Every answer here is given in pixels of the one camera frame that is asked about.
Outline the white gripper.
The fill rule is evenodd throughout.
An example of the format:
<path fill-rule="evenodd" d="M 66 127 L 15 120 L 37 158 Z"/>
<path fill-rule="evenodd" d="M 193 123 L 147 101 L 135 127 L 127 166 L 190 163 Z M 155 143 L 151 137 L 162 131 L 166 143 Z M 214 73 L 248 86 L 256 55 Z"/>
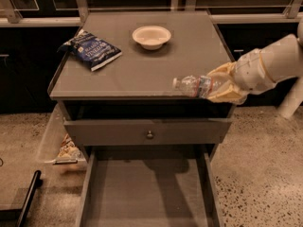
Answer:
<path fill-rule="evenodd" d="M 223 83 L 206 97 L 215 103 L 241 105 L 248 94 L 260 95 L 276 87 L 276 82 L 267 71 L 260 49 L 244 54 L 236 63 L 222 64 L 210 71 L 207 76 Z"/>

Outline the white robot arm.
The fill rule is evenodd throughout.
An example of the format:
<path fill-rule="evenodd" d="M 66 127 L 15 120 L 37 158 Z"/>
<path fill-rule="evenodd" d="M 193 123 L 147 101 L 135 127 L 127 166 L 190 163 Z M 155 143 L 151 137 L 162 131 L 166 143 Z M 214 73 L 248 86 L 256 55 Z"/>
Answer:
<path fill-rule="evenodd" d="M 260 95 L 274 89 L 286 79 L 303 76 L 303 22 L 297 26 L 297 35 L 256 48 L 235 62 L 222 64 L 207 74 L 224 80 L 218 89 L 212 88 L 206 97 L 212 102 L 242 104 L 248 95 Z"/>

